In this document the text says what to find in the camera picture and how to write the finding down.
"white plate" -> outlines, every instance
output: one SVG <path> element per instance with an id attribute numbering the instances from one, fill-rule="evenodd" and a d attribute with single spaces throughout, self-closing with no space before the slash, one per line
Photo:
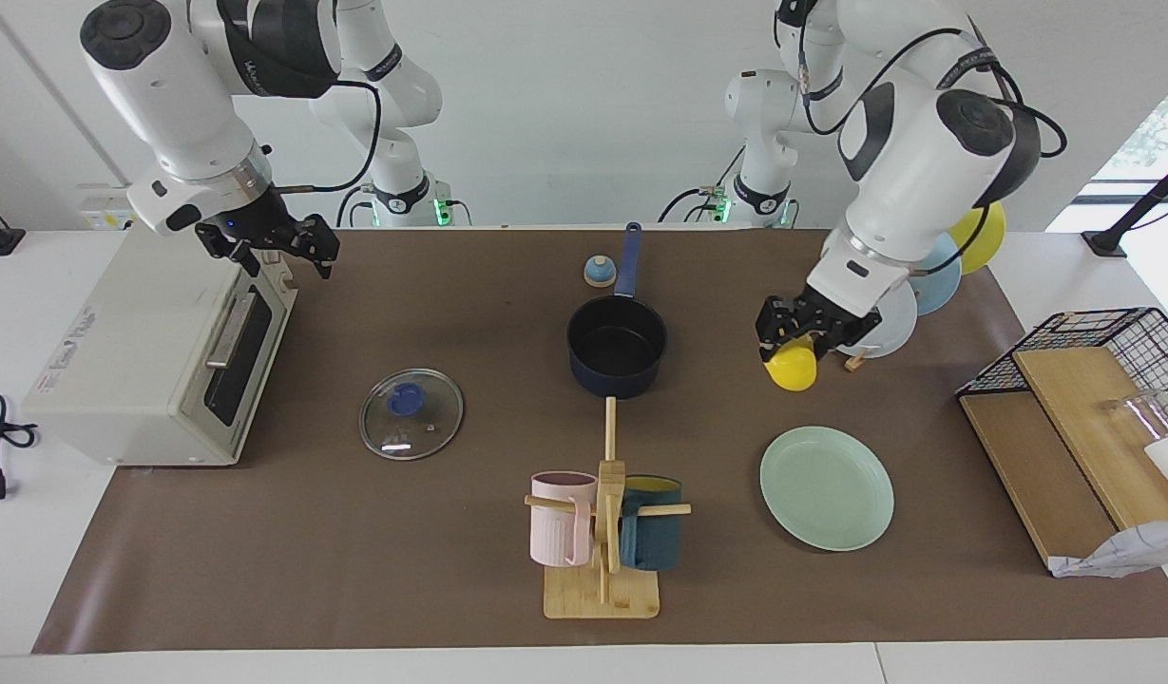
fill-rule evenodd
<path id="1" fill-rule="evenodd" d="M 909 342 L 913 336 L 913 328 L 917 328 L 917 298 L 909 281 L 889 289 L 876 308 L 880 309 L 880 316 L 883 316 L 882 323 L 876 324 L 857 344 L 839 347 L 836 350 L 851 356 L 865 350 L 863 358 L 878 360 Z"/>

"light green plate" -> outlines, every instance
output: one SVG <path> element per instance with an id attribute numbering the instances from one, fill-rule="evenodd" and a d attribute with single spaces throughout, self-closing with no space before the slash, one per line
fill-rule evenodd
<path id="1" fill-rule="evenodd" d="M 880 459 L 830 427 L 798 427 L 774 439 L 762 459 L 762 495 L 787 532 L 828 551 L 878 539 L 896 505 Z"/>

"saucepan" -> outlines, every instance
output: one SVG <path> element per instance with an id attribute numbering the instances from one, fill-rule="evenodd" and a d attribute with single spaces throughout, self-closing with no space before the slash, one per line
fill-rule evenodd
<path id="1" fill-rule="evenodd" d="M 614 293 L 584 303 L 566 323 L 575 379 L 597 397 L 630 399 L 659 372 L 667 328 L 655 309 L 635 299 L 641 225 L 626 225 Z"/>

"blue mug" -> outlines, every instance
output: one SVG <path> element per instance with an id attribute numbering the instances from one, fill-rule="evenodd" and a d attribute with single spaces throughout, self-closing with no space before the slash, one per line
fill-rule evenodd
<path id="1" fill-rule="evenodd" d="M 639 517 L 639 509 L 680 502 L 680 481 L 659 475 L 626 477 L 620 533 L 624 566 L 656 572 L 676 566 L 681 557 L 681 516 Z"/>

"wooden board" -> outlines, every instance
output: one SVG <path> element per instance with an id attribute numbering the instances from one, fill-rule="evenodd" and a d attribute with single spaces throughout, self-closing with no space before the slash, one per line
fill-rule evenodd
<path id="1" fill-rule="evenodd" d="M 1117 533 L 1035 395 L 974 395 L 960 403 L 1041 559 L 1086 558 Z"/>
<path id="2" fill-rule="evenodd" d="M 1120 529 L 1168 519 L 1168 483 L 1145 454 L 1140 433 L 1124 432 L 1108 404 L 1136 385 L 1104 347 L 1018 351 L 1018 369 L 1065 446 Z"/>
<path id="3" fill-rule="evenodd" d="M 654 572 L 624 567 L 610 574 L 610 602 L 605 603 L 596 563 L 547 567 L 542 612 L 550 620 L 652 619 L 659 615 L 659 580 Z"/>

